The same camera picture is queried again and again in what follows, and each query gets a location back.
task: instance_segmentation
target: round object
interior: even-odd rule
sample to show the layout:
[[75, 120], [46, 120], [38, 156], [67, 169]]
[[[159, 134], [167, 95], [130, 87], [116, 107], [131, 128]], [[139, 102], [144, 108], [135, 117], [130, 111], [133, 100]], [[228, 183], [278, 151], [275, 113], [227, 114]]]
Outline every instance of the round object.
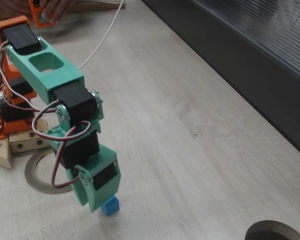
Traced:
[[300, 240], [300, 234], [284, 223], [265, 220], [253, 224], [245, 240]]
[[28, 184], [35, 190], [45, 194], [63, 194], [72, 191], [71, 185], [54, 188], [50, 183], [43, 182], [37, 177], [38, 162], [46, 155], [53, 153], [51, 147], [36, 151], [25, 165], [24, 176]]

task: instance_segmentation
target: green 3d-printed bracket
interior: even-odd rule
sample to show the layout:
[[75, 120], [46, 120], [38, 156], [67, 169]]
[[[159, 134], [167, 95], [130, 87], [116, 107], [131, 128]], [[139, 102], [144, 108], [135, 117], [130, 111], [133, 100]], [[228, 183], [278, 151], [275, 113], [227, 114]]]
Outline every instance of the green 3d-printed bracket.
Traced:
[[[118, 192], [121, 173], [117, 154], [102, 144], [100, 144], [100, 152], [90, 157], [85, 163], [76, 165], [75, 171], [66, 170], [68, 179], [75, 179], [77, 171], [80, 181], [72, 184], [73, 191], [82, 206], [89, 203], [91, 212]], [[103, 178], [104, 171], [111, 175]]]
[[42, 50], [19, 55], [11, 45], [5, 47], [8, 59], [16, 66], [22, 76], [46, 103], [51, 102], [50, 93], [53, 89], [65, 84], [79, 81], [83, 86], [83, 74], [55, 50], [42, 37], [38, 37]]
[[[51, 91], [63, 85], [79, 81], [84, 86], [82, 73], [42, 37], [38, 37], [42, 50], [29, 55], [19, 55], [11, 45], [6, 46], [6, 54], [10, 61], [18, 68], [22, 76], [46, 103], [51, 102]], [[102, 100], [98, 92], [91, 93], [97, 102], [97, 111], [89, 119], [91, 130], [85, 135], [68, 141], [69, 146], [91, 134], [92, 131], [101, 132], [99, 121], [104, 118]], [[56, 106], [59, 126], [46, 132], [54, 137], [63, 137], [70, 129], [70, 118], [67, 109], [62, 104]], [[78, 132], [86, 126], [80, 126]], [[49, 144], [57, 150], [59, 141], [48, 140]], [[67, 169], [69, 180], [79, 175], [80, 181], [71, 186], [78, 201], [85, 205], [89, 203], [91, 212], [95, 211], [107, 200], [118, 192], [121, 173], [118, 165], [117, 154], [109, 148], [99, 145], [100, 151], [91, 156], [87, 161], [78, 164], [74, 169]]]

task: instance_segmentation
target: wood grain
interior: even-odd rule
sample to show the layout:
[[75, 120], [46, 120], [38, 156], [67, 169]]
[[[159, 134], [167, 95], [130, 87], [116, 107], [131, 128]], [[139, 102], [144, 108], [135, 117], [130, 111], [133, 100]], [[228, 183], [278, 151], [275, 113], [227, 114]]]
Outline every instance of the wood grain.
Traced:
[[12, 155], [9, 147], [9, 138], [0, 140], [0, 166], [12, 169]]
[[[36, 129], [42, 133], [47, 131], [47, 121], [39, 119]], [[50, 146], [44, 138], [35, 135], [32, 130], [10, 133], [9, 144], [13, 154], [43, 149]]]
[[[79, 66], [113, 16], [72, 14], [36, 34]], [[99, 141], [118, 154], [120, 212], [33, 190], [23, 154], [9, 174], [0, 167], [0, 240], [244, 240], [262, 220], [300, 233], [300, 153], [142, 2], [82, 72], [103, 99]]]

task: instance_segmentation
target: rectangular cutout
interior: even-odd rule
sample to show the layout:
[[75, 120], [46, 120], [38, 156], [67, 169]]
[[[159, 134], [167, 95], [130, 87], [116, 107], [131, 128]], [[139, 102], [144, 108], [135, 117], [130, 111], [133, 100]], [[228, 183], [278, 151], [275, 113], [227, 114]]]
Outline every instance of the rectangular cutout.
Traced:
[[93, 177], [93, 185], [97, 191], [117, 175], [116, 163], [113, 162]]
[[42, 54], [30, 57], [29, 62], [39, 72], [51, 72], [61, 68], [64, 63], [53, 53], [44, 52]]

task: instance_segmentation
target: tape roll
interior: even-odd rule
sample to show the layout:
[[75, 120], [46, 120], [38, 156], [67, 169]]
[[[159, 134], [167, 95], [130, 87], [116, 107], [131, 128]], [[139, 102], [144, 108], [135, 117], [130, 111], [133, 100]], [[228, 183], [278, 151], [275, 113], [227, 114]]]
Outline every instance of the tape roll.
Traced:
[[27, 183], [35, 190], [45, 194], [64, 194], [72, 191], [71, 185], [63, 188], [54, 188], [50, 183], [43, 182], [37, 177], [38, 162], [46, 155], [53, 153], [51, 147], [36, 151], [25, 165], [24, 176]]

